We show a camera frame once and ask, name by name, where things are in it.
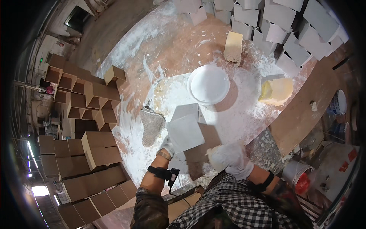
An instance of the black wrist strap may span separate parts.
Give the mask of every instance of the black wrist strap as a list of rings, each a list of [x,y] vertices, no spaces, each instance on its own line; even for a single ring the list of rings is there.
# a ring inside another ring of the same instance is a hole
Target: black wrist strap
[[[247,186],[255,192],[264,192],[266,191],[269,184],[273,181],[274,177],[275,175],[273,174],[273,172],[269,171],[269,176],[264,183],[256,185],[253,182],[248,181]]]
[[[170,170],[166,170],[162,167],[153,167],[153,166],[149,166],[147,169],[149,172],[155,174],[155,177],[158,177],[160,179],[163,180],[170,180],[172,173],[170,172]]]

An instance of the checkered shirt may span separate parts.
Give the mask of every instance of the checkered shirt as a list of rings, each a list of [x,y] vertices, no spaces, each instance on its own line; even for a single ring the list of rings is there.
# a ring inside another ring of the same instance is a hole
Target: checkered shirt
[[[270,208],[246,187],[247,180],[237,181],[225,172],[214,177],[198,202],[186,209],[169,229],[193,227],[214,207],[222,207],[239,228],[298,228],[287,216]]]

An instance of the white glove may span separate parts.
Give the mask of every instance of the white glove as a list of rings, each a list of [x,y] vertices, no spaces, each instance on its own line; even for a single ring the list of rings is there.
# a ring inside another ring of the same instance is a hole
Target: white glove
[[[223,164],[225,171],[238,181],[246,179],[254,169],[253,162],[243,152],[238,142],[221,145],[212,153],[212,160]]]
[[[160,149],[166,149],[168,151],[168,153],[170,154],[170,156],[173,158],[174,157],[174,154],[175,154],[175,150],[173,148],[173,144],[172,142],[170,141],[170,137],[167,136],[164,141],[162,142],[161,144],[161,147]]]

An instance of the wooden board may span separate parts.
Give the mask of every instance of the wooden board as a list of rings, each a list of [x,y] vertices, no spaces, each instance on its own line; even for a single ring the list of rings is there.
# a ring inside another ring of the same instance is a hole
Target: wooden board
[[[332,61],[319,61],[300,91],[269,125],[282,156],[288,155],[320,120],[339,88]],[[310,101],[316,101],[318,111],[311,111]]]

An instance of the black cable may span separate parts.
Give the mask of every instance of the black cable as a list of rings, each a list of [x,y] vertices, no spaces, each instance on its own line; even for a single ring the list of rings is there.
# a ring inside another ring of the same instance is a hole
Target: black cable
[[[184,200],[189,206],[191,206],[189,203],[188,203],[188,201],[186,201],[186,199],[185,198],[183,198],[183,197],[181,197],[181,196],[176,196],[176,195],[174,195],[174,194],[172,194],[171,193],[171,191],[172,191],[172,186],[170,187],[170,189],[169,189],[169,194],[170,195],[173,195],[173,196],[175,196],[175,197],[179,197],[179,198],[181,198],[182,200]]]

